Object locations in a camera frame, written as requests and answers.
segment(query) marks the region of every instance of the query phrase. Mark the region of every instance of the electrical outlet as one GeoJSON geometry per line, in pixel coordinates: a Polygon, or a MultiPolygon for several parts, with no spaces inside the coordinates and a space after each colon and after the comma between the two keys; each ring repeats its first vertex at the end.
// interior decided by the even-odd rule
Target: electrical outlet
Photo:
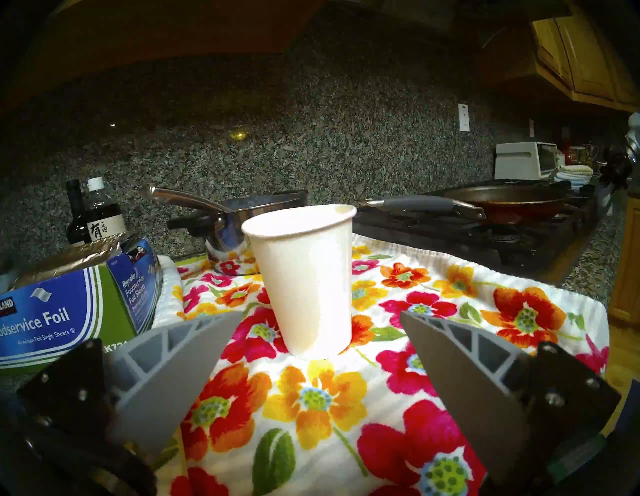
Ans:
{"type": "Polygon", "coordinates": [[[458,104],[458,114],[460,115],[460,131],[470,132],[469,129],[469,105],[458,104]]]}

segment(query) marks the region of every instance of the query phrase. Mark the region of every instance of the kirkland foodservice foil box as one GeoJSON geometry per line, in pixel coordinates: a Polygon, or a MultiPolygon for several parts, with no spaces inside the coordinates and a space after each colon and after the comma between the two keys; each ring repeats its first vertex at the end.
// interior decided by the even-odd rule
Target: kirkland foodservice foil box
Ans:
{"type": "Polygon", "coordinates": [[[149,242],[130,232],[40,264],[0,294],[0,374],[35,372],[96,337],[113,351],[150,328],[161,282],[149,242]]]}

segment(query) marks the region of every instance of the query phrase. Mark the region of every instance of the gas stove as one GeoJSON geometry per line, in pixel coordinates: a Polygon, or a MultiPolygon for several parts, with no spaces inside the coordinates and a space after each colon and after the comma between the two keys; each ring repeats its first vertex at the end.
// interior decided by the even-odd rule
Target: gas stove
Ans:
{"type": "MultiPolygon", "coordinates": [[[[496,271],[538,279],[569,245],[593,230],[605,214],[596,187],[572,191],[568,181],[502,180],[489,184],[535,184],[566,190],[564,206],[547,221],[492,225],[451,215],[419,211],[381,211],[361,207],[353,219],[353,232],[414,248],[445,252],[496,271]]],[[[441,190],[429,193],[441,195],[441,190]]]]}

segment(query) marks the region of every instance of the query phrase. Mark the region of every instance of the dark glass bottle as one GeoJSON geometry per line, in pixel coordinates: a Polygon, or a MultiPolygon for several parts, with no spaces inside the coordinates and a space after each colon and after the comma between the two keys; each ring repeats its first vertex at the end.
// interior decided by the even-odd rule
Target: dark glass bottle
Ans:
{"type": "Polygon", "coordinates": [[[92,241],[125,232],[122,211],[116,201],[104,190],[102,177],[93,177],[86,183],[89,194],[86,198],[86,226],[92,241]]]}
{"type": "Polygon", "coordinates": [[[70,179],[67,181],[67,198],[71,205],[71,223],[67,226],[67,241],[69,246],[80,246],[90,243],[91,237],[84,218],[84,205],[82,203],[82,192],[80,191],[80,181],[70,179]]]}

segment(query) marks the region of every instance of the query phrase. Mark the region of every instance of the paper cup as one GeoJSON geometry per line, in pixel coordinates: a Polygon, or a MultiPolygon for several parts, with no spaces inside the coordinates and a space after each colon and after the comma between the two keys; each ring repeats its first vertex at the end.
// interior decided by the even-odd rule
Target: paper cup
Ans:
{"type": "Polygon", "coordinates": [[[351,205],[277,210],[242,224],[289,352],[337,355],[351,342],[351,205]]]}

